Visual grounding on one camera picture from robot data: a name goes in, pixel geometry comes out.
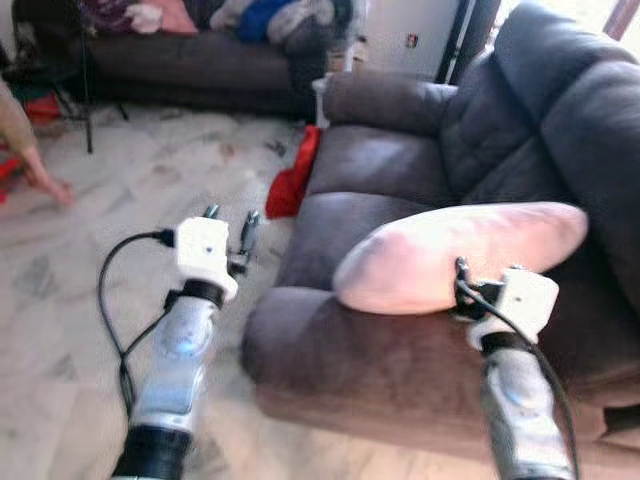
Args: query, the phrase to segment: marble floor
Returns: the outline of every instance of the marble floor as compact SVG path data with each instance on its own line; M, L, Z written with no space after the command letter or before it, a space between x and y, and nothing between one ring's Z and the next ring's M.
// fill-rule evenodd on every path
M99 323L98 268L124 236L173 226L212 202L236 242L245 213L262 208L273 177L293 162L302 126L283 120L128 106L95 117L95 153L77 126L42 138L53 172L77 204L58 209L19 188L0 206L0 465L3 478L103 480L125 416L116 358ZM495 478L490 465L352 438L263 416L237 363L243 322L269 288L292 220L264 222L256 261L225 310L224 346L210 369L188 479ZM114 264L109 305L124 338L159 313L177 284L169 252L135 245ZM149 355L133 358L139 376Z

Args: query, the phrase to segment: red cloth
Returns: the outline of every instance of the red cloth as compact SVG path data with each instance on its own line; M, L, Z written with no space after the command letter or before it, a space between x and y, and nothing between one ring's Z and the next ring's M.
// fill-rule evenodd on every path
M318 127L306 127L295 165L280 172L271 185L265 207L267 218L294 217L298 214L321 134L322 130Z
M0 163L0 205L6 203L7 193L15 184L16 178L24 171L19 157L10 157Z
M45 124L60 116L58 101L53 93L27 102L27 116L35 124Z

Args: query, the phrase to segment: blue clothing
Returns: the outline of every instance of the blue clothing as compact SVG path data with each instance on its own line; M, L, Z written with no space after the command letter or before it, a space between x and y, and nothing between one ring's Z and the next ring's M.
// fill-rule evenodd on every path
M267 28L273 16L282 7L295 0L255 0L247 8L236 30L238 38L246 43L259 43L267 39Z

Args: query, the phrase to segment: black wire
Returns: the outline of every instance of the black wire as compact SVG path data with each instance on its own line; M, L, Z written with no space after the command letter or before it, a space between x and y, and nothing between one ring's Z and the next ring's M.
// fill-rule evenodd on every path
M109 312L107 310L107 305L104 298L104 285L105 279L107 276L107 271L109 270L109 266L111 262L116 257L116 255L127 245L133 243L138 240L144 239L159 239L159 232L145 232L139 233L137 235L132 235L128 238L125 238L120 243L118 243L107 255L104 263L102 264L102 268L100 269L100 275L98 276L98 310L100 311L100 317L102 318L102 323L104 324L107 333L111 339L111 343L113 344L116 353L118 354L118 358L120 359L120 365L118 367L118 382L120 384L120 394L122 396L122 401L124 402L125 409L127 411L127 418L131 418L131 414L133 411L133 406L136 402L136 389L135 383L133 381L133 377L131 375L131 371L129 370L129 366L127 364L127 357L131 354L134 348L149 334L153 329L158 325L160 319L153 322L147 329L142 332L133 343L127 348L123 350L120 340L118 340L118 336L113 328L113 323L111 317L109 316Z
M504 323L511 328L518 337L527 345L531 353L535 355L538 359L538 362L542 366L542 371L544 372L547 380L551 384L551 389L555 394L556 398L560 403L560 409L562 410L562 416L564 417L564 422L567 427L567 434L569 436L569 449L571 450L571 462L573 463L573 472L575 475L575 480L580 480L580 465L578 463L578 446L576 442L576 431L573 425L573 418L571 416L571 409L569 407L569 400L567 399L567 394L564 391L562 386L562 382L558 378L555 370L545 357L542 350L533 343L531 340L527 338L527 336L520 330L511 320L509 320L506 316L504 316L500 311L487 302L482 295L473 290L467 283L463 280L456 280L456 285L464 291L464 293L469 296L475 302L478 302L485 308L489 313L493 316L499 318Z

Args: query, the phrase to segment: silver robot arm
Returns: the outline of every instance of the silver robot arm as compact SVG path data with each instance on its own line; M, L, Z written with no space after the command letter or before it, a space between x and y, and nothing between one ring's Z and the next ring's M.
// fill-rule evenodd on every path
M220 345L218 319L238 284L253 246L259 216L249 214L242 247L227 259L228 225L205 217L185 220L175 232L176 263L187 279L172 292L154 332L151 368L133 409L113 480L180 480L205 390L205 370Z
M459 265L459 276L462 274ZM552 280L512 268L502 282L478 292L536 344L558 294ZM462 300L464 295L457 295ZM554 398L538 359L504 322L459 302L457 315L472 320L470 345L485 358L482 405L502 480L573 480L562 434L553 418Z

